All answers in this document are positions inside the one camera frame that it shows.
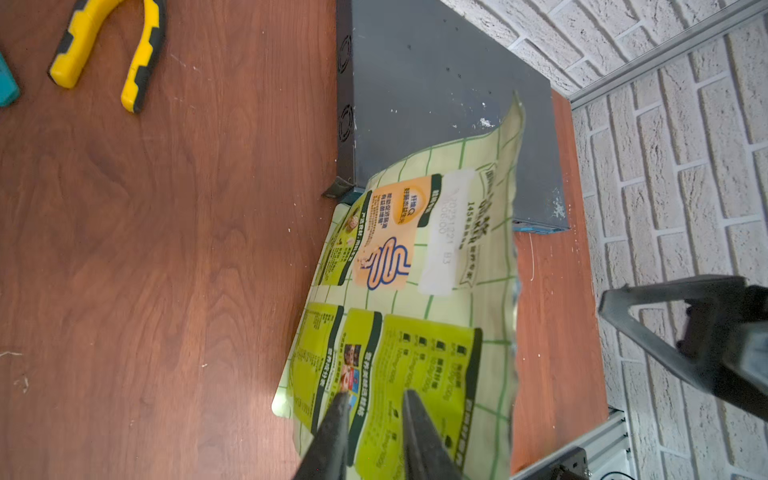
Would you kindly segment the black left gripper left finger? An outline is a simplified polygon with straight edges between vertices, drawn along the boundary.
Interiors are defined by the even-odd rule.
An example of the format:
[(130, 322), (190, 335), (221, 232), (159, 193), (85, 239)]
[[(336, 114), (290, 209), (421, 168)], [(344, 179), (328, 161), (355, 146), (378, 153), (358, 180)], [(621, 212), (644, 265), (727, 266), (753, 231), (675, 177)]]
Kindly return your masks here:
[(302, 458), (293, 480), (344, 480), (347, 472), (349, 393), (339, 392)]

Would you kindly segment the green oats bag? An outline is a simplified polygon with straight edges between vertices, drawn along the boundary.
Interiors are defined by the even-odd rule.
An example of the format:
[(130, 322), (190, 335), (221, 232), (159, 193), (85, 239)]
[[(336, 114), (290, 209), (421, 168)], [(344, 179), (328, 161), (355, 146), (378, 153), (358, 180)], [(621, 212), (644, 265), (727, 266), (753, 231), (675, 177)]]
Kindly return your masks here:
[(525, 123), (514, 100), (483, 133), (415, 152), (337, 206), (272, 402), (300, 455), (346, 393), (347, 476), (403, 478), (411, 390), (461, 478), (509, 476)]

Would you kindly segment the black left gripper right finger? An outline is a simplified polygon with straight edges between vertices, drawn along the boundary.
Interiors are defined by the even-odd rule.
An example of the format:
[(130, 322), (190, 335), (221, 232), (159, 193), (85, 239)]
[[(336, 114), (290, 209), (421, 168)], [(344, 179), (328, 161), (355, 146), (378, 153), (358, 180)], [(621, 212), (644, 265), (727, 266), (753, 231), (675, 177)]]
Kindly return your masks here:
[(428, 412), (414, 390), (403, 397), (403, 446), (407, 479), (461, 479)]

